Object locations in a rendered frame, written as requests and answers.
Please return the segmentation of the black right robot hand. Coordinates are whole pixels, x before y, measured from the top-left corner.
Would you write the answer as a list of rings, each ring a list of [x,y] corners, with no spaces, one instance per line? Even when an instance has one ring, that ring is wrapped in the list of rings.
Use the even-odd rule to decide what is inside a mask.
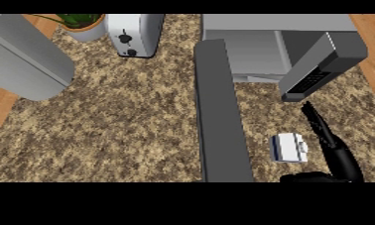
[[[311,171],[286,174],[280,177],[280,182],[363,183],[364,177],[351,151],[341,138],[332,133],[310,102],[302,104],[301,112],[307,118],[311,131],[318,140],[329,173]]]

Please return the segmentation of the white milk carton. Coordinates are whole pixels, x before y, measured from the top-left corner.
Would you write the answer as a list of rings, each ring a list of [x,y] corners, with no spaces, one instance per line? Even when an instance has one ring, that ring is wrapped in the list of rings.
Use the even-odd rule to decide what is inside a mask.
[[[277,163],[307,162],[307,143],[298,133],[279,133],[270,137],[271,160]]]

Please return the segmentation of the dark grey microwave door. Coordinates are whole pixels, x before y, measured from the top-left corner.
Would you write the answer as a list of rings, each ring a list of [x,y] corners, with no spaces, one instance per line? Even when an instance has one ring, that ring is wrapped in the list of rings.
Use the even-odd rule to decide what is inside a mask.
[[[252,182],[234,83],[222,40],[194,47],[197,132],[205,182]]]

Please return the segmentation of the grey microwave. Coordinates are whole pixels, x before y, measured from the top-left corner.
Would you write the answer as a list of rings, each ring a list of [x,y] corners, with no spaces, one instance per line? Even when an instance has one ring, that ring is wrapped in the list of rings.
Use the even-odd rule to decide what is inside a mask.
[[[345,14],[205,14],[205,40],[221,40],[237,82],[274,82],[280,100],[301,101],[367,58]]]

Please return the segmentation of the silver toaster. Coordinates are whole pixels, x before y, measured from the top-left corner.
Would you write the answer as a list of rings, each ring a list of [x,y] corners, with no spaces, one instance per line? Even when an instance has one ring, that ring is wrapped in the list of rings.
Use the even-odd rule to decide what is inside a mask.
[[[156,53],[163,14],[107,14],[106,32],[122,57],[152,58]]]

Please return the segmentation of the potted green plant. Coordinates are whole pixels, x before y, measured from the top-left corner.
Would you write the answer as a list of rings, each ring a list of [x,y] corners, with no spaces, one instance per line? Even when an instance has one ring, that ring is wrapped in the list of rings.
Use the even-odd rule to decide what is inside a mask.
[[[67,35],[78,42],[94,41],[106,33],[103,24],[104,14],[57,14],[57,18],[35,14],[35,17],[59,23]]]

